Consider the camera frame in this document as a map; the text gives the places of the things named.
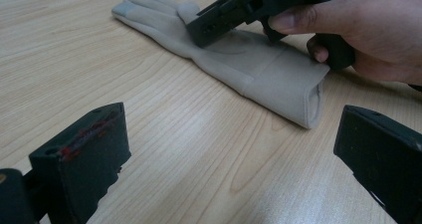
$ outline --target fingernail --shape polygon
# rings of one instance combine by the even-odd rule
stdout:
[[[328,55],[323,51],[314,52],[314,58],[316,59],[317,62],[324,63],[326,59],[328,58]]]
[[[289,30],[295,27],[295,16],[292,12],[284,12],[270,17],[268,24],[273,30],[279,32]]]
[[[134,9],[135,7],[136,7],[136,5],[134,5],[133,3],[128,2],[128,1],[123,1],[122,3],[113,7],[111,9],[111,12],[113,14],[118,15],[118,16],[125,17],[127,15],[127,13],[129,11],[131,11],[132,9]]]

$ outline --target glove finger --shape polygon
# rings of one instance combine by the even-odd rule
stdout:
[[[177,3],[168,0],[167,2],[161,0],[127,0],[135,5],[152,9],[156,12],[161,12],[171,16],[177,16],[176,7]]]
[[[177,14],[183,20],[185,24],[189,24],[196,18],[198,18],[198,14],[200,11],[198,4],[194,2],[183,2],[177,7]]]
[[[177,15],[164,14],[150,8],[135,5],[127,0],[115,6],[111,12],[172,36],[178,36],[178,33],[174,34],[174,32],[185,30],[183,22]]]
[[[192,45],[187,43],[180,43],[178,40],[171,39],[171,37],[169,37],[167,34],[162,33],[162,31],[157,30],[154,27],[128,20],[125,17],[121,17],[117,14],[113,15],[116,19],[120,20],[129,27],[132,27],[144,35],[152,38],[168,51],[183,58],[191,58]]]

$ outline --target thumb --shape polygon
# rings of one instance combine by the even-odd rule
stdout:
[[[269,25],[282,34],[330,33],[341,35],[347,25],[345,4],[331,0],[297,6],[271,17]]]

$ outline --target black handle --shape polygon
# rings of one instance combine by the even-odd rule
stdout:
[[[316,34],[316,41],[328,49],[326,63],[335,71],[354,64],[354,50],[339,35]]]

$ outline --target wood grain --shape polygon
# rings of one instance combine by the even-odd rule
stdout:
[[[346,104],[422,131],[406,86],[329,73],[306,130],[114,20],[121,0],[0,1],[1,167],[29,171],[35,148],[124,102],[132,157],[90,223],[394,223],[332,148]]]

